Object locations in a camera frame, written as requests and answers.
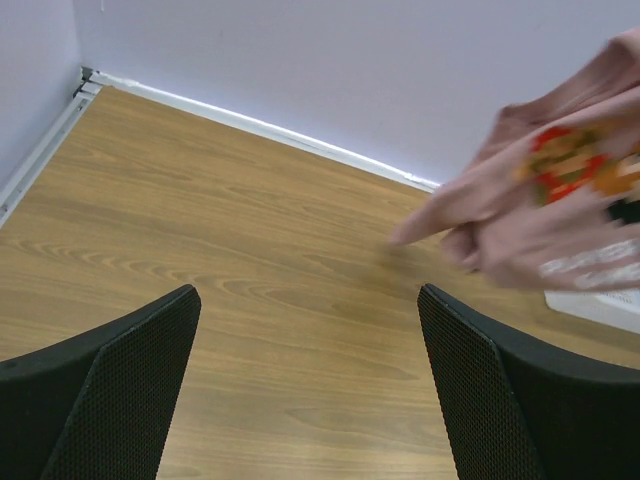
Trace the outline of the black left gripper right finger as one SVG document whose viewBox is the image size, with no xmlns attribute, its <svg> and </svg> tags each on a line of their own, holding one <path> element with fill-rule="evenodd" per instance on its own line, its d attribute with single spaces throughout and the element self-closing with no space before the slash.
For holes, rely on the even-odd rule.
<svg viewBox="0 0 640 480">
<path fill-rule="evenodd" d="M 638 370 L 546 343 L 431 284 L 417 306 L 458 478 L 638 479 Z"/>
</svg>

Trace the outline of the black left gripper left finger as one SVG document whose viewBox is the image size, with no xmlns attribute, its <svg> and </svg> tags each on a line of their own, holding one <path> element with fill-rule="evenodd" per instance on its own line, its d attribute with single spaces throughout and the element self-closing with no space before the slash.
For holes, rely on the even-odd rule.
<svg viewBox="0 0 640 480">
<path fill-rule="evenodd" d="M 1 364 L 4 479 L 156 477 L 201 299 L 184 285 Z"/>
</svg>

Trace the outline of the pink printed t shirt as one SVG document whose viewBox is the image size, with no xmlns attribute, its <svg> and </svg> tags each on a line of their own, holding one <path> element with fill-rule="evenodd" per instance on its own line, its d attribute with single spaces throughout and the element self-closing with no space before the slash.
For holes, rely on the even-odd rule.
<svg viewBox="0 0 640 480">
<path fill-rule="evenodd" d="M 639 32 L 613 37 L 543 97 L 503 108 L 474 159 L 394 232 L 442 235 L 460 267 L 507 288 L 639 284 Z"/>
</svg>

